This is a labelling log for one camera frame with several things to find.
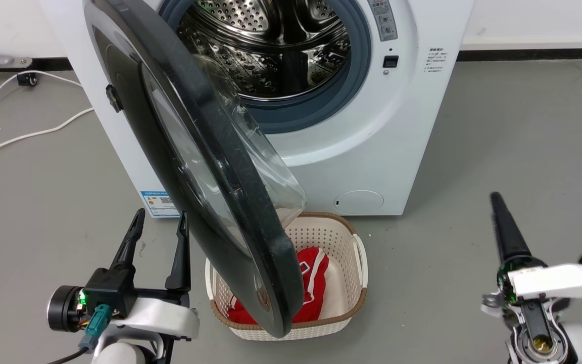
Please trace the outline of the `red garment with white stripes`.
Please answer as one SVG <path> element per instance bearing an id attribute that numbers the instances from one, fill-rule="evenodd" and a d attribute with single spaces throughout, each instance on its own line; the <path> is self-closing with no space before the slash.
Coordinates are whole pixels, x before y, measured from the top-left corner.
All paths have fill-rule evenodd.
<path id="1" fill-rule="evenodd" d="M 304 284 L 303 306 L 293 323 L 317 321 L 326 317 L 326 291 L 332 262 L 320 247 L 307 247 L 297 253 Z"/>

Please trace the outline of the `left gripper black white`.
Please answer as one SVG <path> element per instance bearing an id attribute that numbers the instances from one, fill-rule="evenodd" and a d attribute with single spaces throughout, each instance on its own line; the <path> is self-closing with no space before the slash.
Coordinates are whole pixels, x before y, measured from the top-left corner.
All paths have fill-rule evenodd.
<path id="1" fill-rule="evenodd" d="M 101 340 L 191 341 L 200 318 L 189 306 L 191 256 L 187 212 L 181 212 L 176 251 L 164 289 L 133 283 L 136 245 L 146 211 L 138 209 L 116 251 L 110 269 L 100 268 L 83 287 L 61 286 L 47 304 L 47 324 L 56 332 L 92 330 Z"/>

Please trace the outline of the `cream woven plastic laundry basket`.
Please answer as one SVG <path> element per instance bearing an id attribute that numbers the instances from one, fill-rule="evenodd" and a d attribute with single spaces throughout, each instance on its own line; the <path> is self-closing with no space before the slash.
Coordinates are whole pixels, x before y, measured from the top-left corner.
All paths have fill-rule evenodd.
<path id="1" fill-rule="evenodd" d="M 323 212 L 305 212 L 286 229 L 296 251 L 316 247 L 325 253 L 328 265 L 317 271 L 325 278 L 320 315 L 313 321 L 293 324 L 285 341 L 313 339 L 335 334 L 346 327 L 363 306 L 367 295 L 369 270 L 362 240 L 343 217 Z M 224 279 L 205 264 L 207 295 L 213 313 L 236 336 L 249 341 L 274 341 L 254 322 L 238 323 L 229 315 L 236 298 Z"/>

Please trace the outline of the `blue white energy label sticker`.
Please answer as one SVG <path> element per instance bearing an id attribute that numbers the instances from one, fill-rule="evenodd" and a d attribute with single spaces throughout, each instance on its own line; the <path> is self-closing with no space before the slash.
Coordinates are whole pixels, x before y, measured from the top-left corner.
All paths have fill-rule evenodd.
<path id="1" fill-rule="evenodd" d="M 179 217 L 173 201 L 165 191 L 139 191 L 141 198 L 151 217 Z"/>

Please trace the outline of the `grey instruction label strip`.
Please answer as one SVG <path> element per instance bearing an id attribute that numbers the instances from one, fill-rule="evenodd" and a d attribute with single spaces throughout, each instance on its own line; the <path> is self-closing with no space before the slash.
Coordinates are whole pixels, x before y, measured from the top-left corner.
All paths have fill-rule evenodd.
<path id="1" fill-rule="evenodd" d="M 392 0 L 367 0 L 373 15 L 373 23 L 379 34 L 379 41 L 398 39 L 397 23 L 392 9 Z"/>

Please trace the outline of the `white front-load washing machine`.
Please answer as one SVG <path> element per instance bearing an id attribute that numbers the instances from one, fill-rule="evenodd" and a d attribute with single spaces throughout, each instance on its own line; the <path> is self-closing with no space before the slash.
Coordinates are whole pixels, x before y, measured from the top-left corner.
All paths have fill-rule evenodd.
<path id="1" fill-rule="evenodd" d="M 384 198 L 373 216 L 400 216 L 475 0 L 392 0 L 398 39 L 385 42 L 379 40 L 367 0 L 358 2 L 369 22 L 372 55 L 357 95 L 314 126 L 263 133 L 303 187 L 307 210 L 344 216 L 333 201 L 349 191 L 369 190 Z M 443 72 L 423 72 L 430 48 L 448 52 Z M 400 57 L 397 68 L 382 67 L 386 55 Z"/>

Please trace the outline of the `small printed text sticker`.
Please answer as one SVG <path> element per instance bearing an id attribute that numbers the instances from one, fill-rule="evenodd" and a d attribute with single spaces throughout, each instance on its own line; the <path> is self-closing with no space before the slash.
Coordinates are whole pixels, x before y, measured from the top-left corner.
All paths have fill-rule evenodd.
<path id="1" fill-rule="evenodd" d="M 430 48 L 425 59 L 425 64 L 423 65 L 423 72 L 443 72 L 447 57 L 448 52 L 444 48 Z"/>

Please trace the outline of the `black round glass washer door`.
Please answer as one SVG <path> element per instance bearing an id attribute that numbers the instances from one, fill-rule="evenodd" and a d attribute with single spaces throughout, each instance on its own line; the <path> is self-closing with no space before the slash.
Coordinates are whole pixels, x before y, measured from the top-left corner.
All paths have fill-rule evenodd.
<path id="1" fill-rule="evenodd" d="M 224 67 L 190 53 L 143 0 L 84 0 L 110 102 L 191 235 L 256 323 L 286 336 L 304 286 L 285 228 L 307 196 Z"/>

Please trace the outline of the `round white drain filter cover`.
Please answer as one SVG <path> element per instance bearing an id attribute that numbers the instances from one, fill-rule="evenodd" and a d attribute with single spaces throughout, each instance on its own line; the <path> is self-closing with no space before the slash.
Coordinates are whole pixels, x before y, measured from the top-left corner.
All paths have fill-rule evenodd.
<path id="1" fill-rule="evenodd" d="M 369 190 L 349 191 L 333 201 L 335 210 L 347 216 L 373 216 L 383 204 L 382 195 Z"/>

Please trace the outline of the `perforated steel washer drum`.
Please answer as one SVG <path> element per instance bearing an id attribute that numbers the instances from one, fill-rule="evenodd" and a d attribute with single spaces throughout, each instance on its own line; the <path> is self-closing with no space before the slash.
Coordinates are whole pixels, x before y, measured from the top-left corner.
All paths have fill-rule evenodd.
<path id="1" fill-rule="evenodd" d="M 196 0 L 178 34 L 192 53 L 222 65 L 241 97 L 260 102 L 322 88 L 351 53 L 329 0 Z"/>

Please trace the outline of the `grey-blue rubber door gasket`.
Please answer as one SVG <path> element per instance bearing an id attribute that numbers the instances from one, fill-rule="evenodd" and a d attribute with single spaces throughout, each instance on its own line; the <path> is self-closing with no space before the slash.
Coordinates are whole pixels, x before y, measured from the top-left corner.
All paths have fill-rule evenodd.
<path id="1" fill-rule="evenodd" d="M 178 37 L 182 16 L 195 2 L 163 0 L 158 6 L 159 15 L 175 30 Z M 358 0 L 329 0 L 329 5 L 346 26 L 351 53 L 335 78 L 305 96 L 273 102 L 245 99 L 240 96 L 222 65 L 207 56 L 192 53 L 184 46 L 194 55 L 201 68 L 209 73 L 209 79 L 217 85 L 219 92 L 227 99 L 236 100 L 240 113 L 249 113 L 263 132 L 274 134 L 298 131 L 323 122 L 341 111 L 362 88 L 370 67 L 372 41 L 369 22 L 362 6 Z"/>

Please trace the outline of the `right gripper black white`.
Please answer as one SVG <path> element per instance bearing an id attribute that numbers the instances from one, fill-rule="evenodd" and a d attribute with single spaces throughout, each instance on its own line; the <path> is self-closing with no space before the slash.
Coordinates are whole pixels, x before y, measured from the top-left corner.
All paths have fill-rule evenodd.
<path id="1" fill-rule="evenodd" d="M 501 267 L 498 290 L 482 297 L 482 311 L 502 316 L 525 300 L 544 308 L 562 300 L 582 299 L 582 256 L 578 263 L 546 266 L 531 255 L 527 243 L 500 193 L 490 194 L 495 242 Z"/>

